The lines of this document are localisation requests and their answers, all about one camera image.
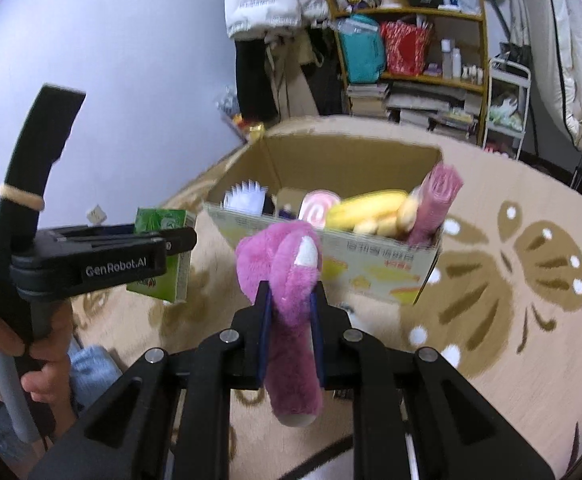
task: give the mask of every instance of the white metal cart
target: white metal cart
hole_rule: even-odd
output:
[[[517,112],[521,115],[522,129],[518,131],[509,125],[498,123],[492,118],[492,99],[494,97],[494,81],[501,81],[509,88],[517,87],[518,108]],[[486,147],[489,131],[498,132],[499,134],[513,137],[519,142],[516,160],[522,150],[522,141],[525,138],[527,128],[527,116],[529,115],[529,97],[531,89],[531,71],[524,65],[514,63],[496,56],[489,60],[489,100],[487,108],[487,120],[484,127],[484,140],[482,149]]]

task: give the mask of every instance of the human hand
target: human hand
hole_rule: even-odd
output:
[[[71,409],[69,371],[71,363],[67,355],[72,334],[71,304],[59,304],[51,320],[51,333],[35,341],[29,349],[34,359],[46,361],[40,371],[28,372],[21,378],[24,391],[35,402],[50,405],[56,421],[56,435],[64,433],[74,422]],[[0,351],[12,356],[24,353],[24,343],[13,330],[0,319]]]

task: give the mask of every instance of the gray tube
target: gray tube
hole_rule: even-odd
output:
[[[28,444],[40,440],[40,433],[28,410],[15,360],[2,352],[0,352],[0,395],[18,438]]]

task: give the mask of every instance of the stuffed animal leg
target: stuffed animal leg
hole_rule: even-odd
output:
[[[260,282],[269,281],[273,316],[264,384],[286,426],[307,426],[322,410],[309,323],[309,297],[322,269],[319,247],[311,225],[297,221],[245,238],[235,251],[238,281],[251,301]]]

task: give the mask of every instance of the small cube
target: small cube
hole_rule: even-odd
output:
[[[87,213],[87,220],[93,225],[100,225],[106,220],[106,213],[102,210],[100,205],[95,206]]]

